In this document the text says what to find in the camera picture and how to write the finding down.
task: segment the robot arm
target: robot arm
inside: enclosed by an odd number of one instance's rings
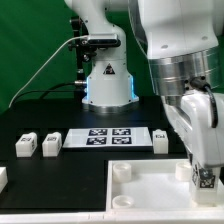
[[[224,1],[134,2],[148,43],[154,92],[162,97],[169,122],[193,155],[191,196],[198,203],[211,203],[224,166],[224,97],[216,94],[212,105],[208,94],[194,87],[222,83],[216,35],[223,28],[217,10],[223,10]]]
[[[95,47],[92,72],[87,78],[85,109],[100,113],[128,110],[137,101],[133,77],[127,71],[126,35],[106,19],[105,11],[128,8],[128,1],[65,0],[85,23],[89,36],[86,46]]]

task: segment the white cube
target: white cube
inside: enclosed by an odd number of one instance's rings
[[[153,148],[155,154],[168,154],[168,143],[166,131],[153,131]]]
[[[43,156],[44,157],[58,156],[61,146],[62,146],[62,138],[60,133],[55,132],[52,134],[48,134],[42,144]]]
[[[31,157],[37,148],[37,134],[24,134],[16,143],[17,157]]]
[[[5,167],[0,167],[0,193],[8,183],[7,173]]]

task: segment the black cable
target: black cable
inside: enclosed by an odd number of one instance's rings
[[[205,89],[209,95],[211,106],[212,106],[212,115],[213,115],[212,128],[216,128],[218,125],[218,120],[219,120],[216,100],[215,100],[214,94],[212,93],[211,89],[207,86],[205,87]]]
[[[74,82],[57,84],[57,85],[51,87],[50,89],[48,89],[47,91],[45,91],[45,93],[42,94],[39,99],[43,99],[44,97],[46,97],[50,93],[49,91],[51,91],[51,90],[55,90],[55,89],[58,89],[58,88],[61,88],[64,86],[74,86],[74,85],[75,85]]]
[[[31,94],[31,93],[45,93],[45,92],[48,92],[48,93],[74,93],[74,92],[79,92],[79,91],[82,91],[82,90],[33,90],[33,91],[28,91],[28,92],[25,92],[25,93],[22,93],[20,95],[18,95],[11,103],[11,106],[19,99],[21,98],[22,96],[24,95],[27,95],[27,94]]]
[[[204,80],[200,78],[193,78],[190,81],[190,85],[199,91],[207,92],[210,98],[211,106],[212,106],[212,128],[216,128],[218,125],[218,109],[214,94],[211,91],[211,86]]]

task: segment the printed label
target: printed label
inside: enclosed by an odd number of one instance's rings
[[[156,138],[165,138],[165,135],[156,135]]]
[[[112,144],[113,145],[131,145],[132,140],[130,137],[113,137]]]
[[[131,129],[113,129],[113,135],[131,135]]]
[[[89,136],[107,135],[107,129],[91,129]]]
[[[32,150],[35,149],[35,144],[34,144],[34,140],[32,141]]]
[[[88,138],[86,145],[106,145],[107,138]]]
[[[114,69],[112,68],[111,64],[106,67],[106,70],[103,73],[104,75],[115,75]]]
[[[211,189],[214,187],[215,187],[215,176],[213,176],[211,179],[208,179],[208,180],[200,180],[200,188]]]
[[[31,140],[31,138],[22,138],[21,142],[29,142]]]
[[[49,137],[49,138],[47,139],[47,141],[56,141],[56,140],[57,140],[56,137]]]

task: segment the black table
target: black table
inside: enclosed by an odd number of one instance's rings
[[[148,147],[61,149],[57,158],[43,158],[41,144],[70,128],[148,127],[166,130],[169,154],[154,155]],[[38,148],[31,158],[17,158],[15,143],[36,132]],[[0,195],[1,214],[104,211],[109,160],[186,158],[184,146],[166,119],[159,97],[144,97],[135,110],[100,115],[83,111],[74,99],[26,100],[0,116],[0,167],[9,183]]]

